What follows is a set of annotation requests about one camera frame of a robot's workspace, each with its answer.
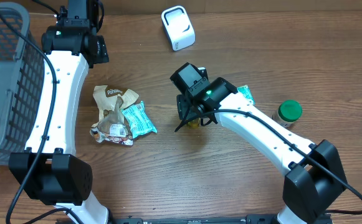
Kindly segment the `yellow bottle with silver cap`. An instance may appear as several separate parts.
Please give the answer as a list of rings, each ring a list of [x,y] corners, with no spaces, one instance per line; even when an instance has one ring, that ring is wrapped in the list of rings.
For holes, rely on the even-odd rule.
[[[198,128],[201,124],[201,119],[200,118],[196,118],[190,122],[188,122],[186,125],[190,128]]]

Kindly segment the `teal white large packet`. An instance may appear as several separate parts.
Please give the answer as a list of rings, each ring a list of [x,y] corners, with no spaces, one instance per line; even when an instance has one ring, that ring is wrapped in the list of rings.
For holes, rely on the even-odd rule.
[[[128,121],[133,139],[148,133],[157,133],[157,129],[145,112],[144,101],[131,105],[121,111]]]

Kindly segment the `brown snack package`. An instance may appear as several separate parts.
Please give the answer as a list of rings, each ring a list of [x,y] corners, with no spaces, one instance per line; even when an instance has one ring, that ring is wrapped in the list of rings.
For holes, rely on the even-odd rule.
[[[99,120],[90,128],[90,134],[96,142],[109,141],[132,146],[133,137],[121,111],[136,103],[139,95],[131,89],[100,85],[95,86],[93,98],[98,107]]]

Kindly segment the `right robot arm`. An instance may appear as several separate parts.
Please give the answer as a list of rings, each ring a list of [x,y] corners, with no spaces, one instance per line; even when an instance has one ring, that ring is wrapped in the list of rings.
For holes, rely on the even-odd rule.
[[[185,63],[170,77],[179,90],[181,124],[208,118],[235,132],[261,152],[284,176],[285,207],[276,214],[250,214],[246,223],[332,223],[328,207],[345,191],[337,148],[315,144],[258,110],[223,78],[209,81],[205,68]]]

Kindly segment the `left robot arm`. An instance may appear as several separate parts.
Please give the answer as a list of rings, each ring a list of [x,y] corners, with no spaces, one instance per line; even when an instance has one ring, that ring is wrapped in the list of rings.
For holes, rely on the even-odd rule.
[[[19,193],[64,212],[74,223],[110,223],[112,214],[92,192],[89,164],[77,158],[75,123],[88,71],[109,61],[99,30],[100,1],[69,1],[55,13],[37,51],[44,59],[44,82],[37,116],[22,152],[13,152],[9,169]]]

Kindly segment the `green lid white jar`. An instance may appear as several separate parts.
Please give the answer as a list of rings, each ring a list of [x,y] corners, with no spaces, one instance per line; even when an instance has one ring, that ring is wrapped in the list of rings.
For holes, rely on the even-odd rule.
[[[302,106],[295,100],[286,100],[280,104],[272,115],[272,119],[284,128],[290,127],[303,114]]]

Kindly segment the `teal white small packet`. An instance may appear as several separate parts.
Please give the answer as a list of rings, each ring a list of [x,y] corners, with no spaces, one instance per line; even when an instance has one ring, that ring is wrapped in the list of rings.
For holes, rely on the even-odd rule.
[[[255,100],[254,97],[252,96],[252,93],[250,91],[250,88],[248,85],[243,85],[240,87],[237,87],[237,91],[242,93],[243,96],[248,99],[249,101],[251,101],[251,103],[254,105],[255,104]]]

